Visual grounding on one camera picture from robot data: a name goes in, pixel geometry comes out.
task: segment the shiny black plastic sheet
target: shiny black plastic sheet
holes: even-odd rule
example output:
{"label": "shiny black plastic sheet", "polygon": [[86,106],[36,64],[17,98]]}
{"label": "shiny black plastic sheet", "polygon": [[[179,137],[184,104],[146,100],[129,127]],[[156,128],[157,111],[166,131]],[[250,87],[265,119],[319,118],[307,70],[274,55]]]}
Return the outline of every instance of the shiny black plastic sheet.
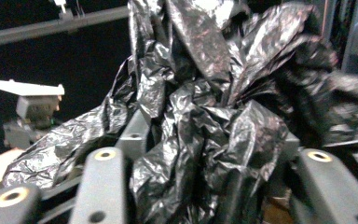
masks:
{"label": "shiny black plastic sheet", "polygon": [[33,183],[49,189],[76,176],[92,150],[112,146],[136,109],[132,58],[117,73],[103,103],[42,137],[8,167],[2,184]]}
{"label": "shiny black plastic sheet", "polygon": [[142,223],[255,223],[286,125],[305,147],[358,149],[358,75],[333,72],[337,55],[319,36],[315,7],[252,14],[241,0],[131,0],[129,8],[132,58],[103,104],[29,148],[4,186],[48,189],[81,172],[90,151],[117,141],[135,101],[157,143],[131,174]]}

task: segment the metal frame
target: metal frame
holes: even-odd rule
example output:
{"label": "metal frame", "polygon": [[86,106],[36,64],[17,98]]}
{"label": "metal frame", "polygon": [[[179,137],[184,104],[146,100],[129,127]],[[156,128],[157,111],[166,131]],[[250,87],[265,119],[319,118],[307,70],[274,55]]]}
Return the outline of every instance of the metal frame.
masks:
{"label": "metal frame", "polygon": [[43,35],[53,35],[65,31],[96,25],[103,22],[116,21],[129,17],[127,7],[115,7],[98,12],[74,17],[72,20],[55,20],[0,30],[0,45],[14,43]]}

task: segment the black plastic bag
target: black plastic bag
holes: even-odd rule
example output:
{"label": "black plastic bag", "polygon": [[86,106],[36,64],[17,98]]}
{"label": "black plastic bag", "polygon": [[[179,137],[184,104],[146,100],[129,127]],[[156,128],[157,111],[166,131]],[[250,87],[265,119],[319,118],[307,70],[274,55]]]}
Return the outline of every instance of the black plastic bag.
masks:
{"label": "black plastic bag", "polygon": [[14,161],[5,186],[51,188],[76,175],[88,152],[117,141],[135,94],[158,143],[133,167],[139,222],[254,223],[283,120],[306,147],[358,152],[358,76],[332,73],[337,55],[319,37],[315,7],[259,15],[241,0],[129,6],[133,63],[100,107]]}
{"label": "black plastic bag", "polygon": [[112,90],[100,106],[52,130],[13,161],[7,167],[3,186],[33,183],[50,189],[68,176],[81,174],[92,150],[112,146],[136,109],[132,68],[129,58],[121,65]]}

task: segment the wrinkled plastic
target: wrinkled plastic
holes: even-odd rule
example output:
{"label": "wrinkled plastic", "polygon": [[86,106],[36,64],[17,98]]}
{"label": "wrinkled plastic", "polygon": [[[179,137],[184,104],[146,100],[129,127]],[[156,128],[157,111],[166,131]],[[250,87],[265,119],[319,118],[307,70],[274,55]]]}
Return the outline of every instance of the wrinkled plastic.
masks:
{"label": "wrinkled plastic", "polygon": [[7,167],[2,184],[33,183],[49,189],[68,176],[81,174],[87,155],[96,148],[112,146],[136,109],[132,68],[129,58],[100,106],[43,136]]}
{"label": "wrinkled plastic", "polygon": [[305,147],[358,149],[358,75],[332,72],[337,55],[319,36],[315,7],[286,3],[263,14],[241,0],[129,7],[133,63],[122,66],[100,107],[14,161],[5,186],[51,188],[81,171],[88,152],[115,143],[135,95],[157,143],[131,174],[142,223],[255,223],[286,125]]}

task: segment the gray plastic part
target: gray plastic part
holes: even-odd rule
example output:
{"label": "gray plastic part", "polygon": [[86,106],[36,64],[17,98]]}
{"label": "gray plastic part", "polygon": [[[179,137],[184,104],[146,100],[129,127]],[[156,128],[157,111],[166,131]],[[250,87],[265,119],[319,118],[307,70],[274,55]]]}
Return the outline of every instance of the gray plastic part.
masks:
{"label": "gray plastic part", "polygon": [[141,110],[137,110],[115,147],[120,148],[128,158],[135,161],[146,153],[149,131],[150,127],[144,115]]}
{"label": "gray plastic part", "polygon": [[268,196],[285,197],[288,190],[283,180],[285,167],[289,161],[292,161],[298,155],[299,147],[300,141],[298,138],[292,133],[287,134],[277,165],[268,181]]}
{"label": "gray plastic part", "polygon": [[5,200],[1,200],[1,202],[4,201],[5,205],[0,205],[0,223],[36,223],[39,216],[41,198],[40,189],[36,185],[20,184],[7,189],[1,189],[0,199],[2,198],[5,198]]}
{"label": "gray plastic part", "polygon": [[[312,159],[312,151],[331,161]],[[321,223],[358,223],[358,181],[337,157],[316,149],[303,150],[297,171]]]}
{"label": "gray plastic part", "polygon": [[298,224],[320,223],[312,208],[302,203],[295,195],[290,198],[290,215]]}
{"label": "gray plastic part", "polygon": [[[98,161],[97,154],[101,155],[103,152],[113,153],[115,156]],[[89,154],[69,223],[126,223],[126,204],[122,151],[115,147],[104,147]]]}

